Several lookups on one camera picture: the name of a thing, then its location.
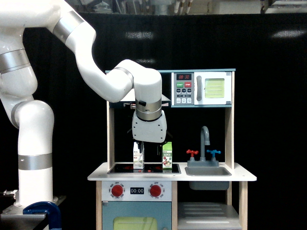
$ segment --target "blue clamp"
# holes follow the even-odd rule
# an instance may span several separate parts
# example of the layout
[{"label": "blue clamp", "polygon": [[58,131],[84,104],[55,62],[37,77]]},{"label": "blue clamp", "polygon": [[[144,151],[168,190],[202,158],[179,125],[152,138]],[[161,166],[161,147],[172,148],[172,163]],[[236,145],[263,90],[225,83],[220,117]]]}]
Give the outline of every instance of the blue clamp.
[{"label": "blue clamp", "polygon": [[46,213],[50,230],[62,230],[61,212],[59,207],[49,201],[41,201],[29,205],[23,210],[23,214]]},{"label": "blue clamp", "polygon": [[217,151],[217,150],[207,150],[207,152],[211,153],[212,157],[215,157],[216,153],[221,154],[221,151]]}]

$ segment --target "milk carton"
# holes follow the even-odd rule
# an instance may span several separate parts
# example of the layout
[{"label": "milk carton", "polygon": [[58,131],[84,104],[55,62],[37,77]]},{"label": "milk carton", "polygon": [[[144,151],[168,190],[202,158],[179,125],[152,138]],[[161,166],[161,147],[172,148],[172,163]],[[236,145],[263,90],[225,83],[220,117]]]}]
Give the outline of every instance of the milk carton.
[{"label": "milk carton", "polygon": [[172,142],[168,142],[162,147],[162,168],[171,169],[173,162]]},{"label": "milk carton", "polygon": [[133,169],[144,168],[144,143],[133,145]]}]

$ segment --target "gray faucet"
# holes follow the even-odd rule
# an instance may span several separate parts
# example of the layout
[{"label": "gray faucet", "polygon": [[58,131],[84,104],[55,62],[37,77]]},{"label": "gray faucet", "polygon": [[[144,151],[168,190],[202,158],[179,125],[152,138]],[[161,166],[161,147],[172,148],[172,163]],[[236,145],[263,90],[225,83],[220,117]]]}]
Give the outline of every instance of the gray faucet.
[{"label": "gray faucet", "polygon": [[195,161],[194,158],[190,158],[188,161],[189,167],[218,167],[219,161],[206,161],[205,158],[205,145],[210,145],[210,138],[209,138],[209,130],[206,126],[201,128],[201,158],[199,161]]},{"label": "gray faucet", "polygon": [[205,145],[210,145],[209,130],[206,126],[201,128],[201,158],[200,161],[206,161]]}]

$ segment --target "gray sink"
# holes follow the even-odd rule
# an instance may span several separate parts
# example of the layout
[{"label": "gray sink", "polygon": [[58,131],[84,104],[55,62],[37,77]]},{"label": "gray sink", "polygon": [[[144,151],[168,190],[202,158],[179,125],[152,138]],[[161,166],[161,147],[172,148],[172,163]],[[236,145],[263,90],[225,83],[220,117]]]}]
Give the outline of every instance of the gray sink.
[{"label": "gray sink", "polygon": [[224,167],[185,167],[188,176],[231,176]]},{"label": "gray sink", "polygon": [[[231,176],[224,167],[185,167],[188,176]],[[229,181],[189,181],[193,190],[227,190]]]}]

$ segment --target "oven window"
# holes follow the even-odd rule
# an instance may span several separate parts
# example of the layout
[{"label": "oven window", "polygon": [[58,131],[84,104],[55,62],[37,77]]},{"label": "oven window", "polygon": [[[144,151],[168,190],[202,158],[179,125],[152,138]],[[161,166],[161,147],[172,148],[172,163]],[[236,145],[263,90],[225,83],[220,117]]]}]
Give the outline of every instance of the oven window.
[{"label": "oven window", "polygon": [[205,98],[223,98],[225,97],[225,79],[206,79],[205,80]]},{"label": "oven window", "polygon": [[113,230],[158,230],[158,223],[153,217],[116,217]]}]

